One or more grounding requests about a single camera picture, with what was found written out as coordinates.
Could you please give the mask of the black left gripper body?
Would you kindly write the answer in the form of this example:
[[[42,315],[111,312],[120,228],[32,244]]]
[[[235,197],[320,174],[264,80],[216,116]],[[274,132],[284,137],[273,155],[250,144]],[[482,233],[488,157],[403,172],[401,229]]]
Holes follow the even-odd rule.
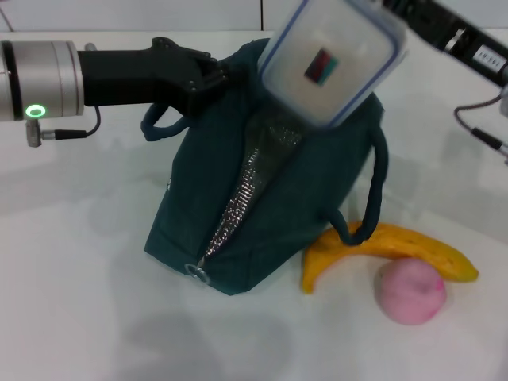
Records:
[[[155,37],[141,50],[79,51],[85,106],[157,103],[182,115],[197,109],[197,95],[213,72],[210,54]]]

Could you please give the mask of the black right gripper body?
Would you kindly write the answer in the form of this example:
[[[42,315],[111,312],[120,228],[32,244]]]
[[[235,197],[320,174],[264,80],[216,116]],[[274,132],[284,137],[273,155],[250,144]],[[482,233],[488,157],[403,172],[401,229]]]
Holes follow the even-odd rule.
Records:
[[[383,0],[424,42],[493,84],[507,84],[507,47],[437,1]]]

